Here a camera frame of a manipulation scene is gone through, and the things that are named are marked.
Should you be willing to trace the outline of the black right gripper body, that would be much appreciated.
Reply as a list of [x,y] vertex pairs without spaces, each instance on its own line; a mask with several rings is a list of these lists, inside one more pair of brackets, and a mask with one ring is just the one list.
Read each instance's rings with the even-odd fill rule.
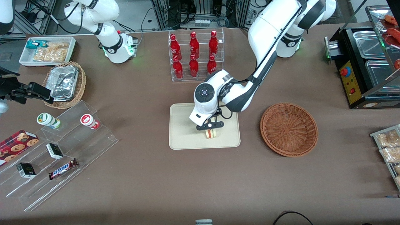
[[13,90],[25,90],[25,84],[20,83],[18,80],[1,80],[1,100],[9,101],[9,94]]

